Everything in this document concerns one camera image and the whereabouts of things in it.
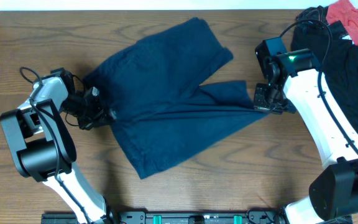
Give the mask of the navy blue shorts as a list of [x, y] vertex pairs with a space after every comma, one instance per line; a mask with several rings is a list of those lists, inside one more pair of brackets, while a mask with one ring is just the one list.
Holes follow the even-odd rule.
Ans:
[[208, 23], [194, 17], [138, 40], [85, 77], [113, 113], [113, 135], [141, 179], [264, 117], [245, 81], [206, 83], [232, 58]]

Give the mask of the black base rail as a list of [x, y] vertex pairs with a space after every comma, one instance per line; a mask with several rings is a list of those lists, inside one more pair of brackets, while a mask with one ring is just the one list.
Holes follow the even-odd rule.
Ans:
[[[44, 213], [41, 224], [80, 223], [74, 213]], [[118, 224], [275, 224], [289, 223], [283, 212], [250, 209], [245, 213], [145, 213], [141, 211], [111, 213], [90, 223]], [[351, 216], [321, 222], [332, 224], [353, 224]]]

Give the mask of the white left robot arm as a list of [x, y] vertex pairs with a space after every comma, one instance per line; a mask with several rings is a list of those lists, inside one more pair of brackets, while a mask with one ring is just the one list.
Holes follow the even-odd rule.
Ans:
[[76, 90], [75, 79], [64, 68], [37, 75], [28, 99], [0, 116], [2, 130], [18, 173], [50, 187], [72, 210], [44, 213], [42, 223], [119, 223], [78, 167], [69, 122], [60, 114], [74, 116], [82, 130], [110, 125], [114, 115], [101, 105], [97, 88]]

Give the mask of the black garment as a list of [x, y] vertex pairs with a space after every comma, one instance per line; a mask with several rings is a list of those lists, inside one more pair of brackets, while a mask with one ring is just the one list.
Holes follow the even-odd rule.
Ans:
[[309, 7], [296, 20], [316, 19], [328, 25], [333, 35], [330, 51], [326, 53], [327, 30], [312, 22], [295, 27], [291, 50], [310, 49], [320, 62], [324, 61], [323, 73], [328, 87], [358, 134], [358, 46], [343, 38], [347, 31], [340, 21], [326, 20], [327, 13], [327, 7]]

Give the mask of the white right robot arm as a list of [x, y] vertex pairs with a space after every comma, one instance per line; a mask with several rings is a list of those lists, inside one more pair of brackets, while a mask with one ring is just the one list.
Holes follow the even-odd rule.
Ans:
[[308, 196], [286, 205], [276, 223], [350, 223], [358, 213], [358, 134], [308, 49], [287, 52], [280, 37], [263, 40], [255, 54], [266, 83], [259, 83], [254, 108], [272, 114], [298, 112], [321, 158], [323, 172]]

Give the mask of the red garment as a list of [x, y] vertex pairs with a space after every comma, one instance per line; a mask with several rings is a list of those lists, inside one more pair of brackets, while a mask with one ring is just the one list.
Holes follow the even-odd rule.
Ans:
[[328, 6], [326, 20], [329, 24], [340, 21], [355, 45], [358, 45], [358, 9], [350, 0], [339, 0]]

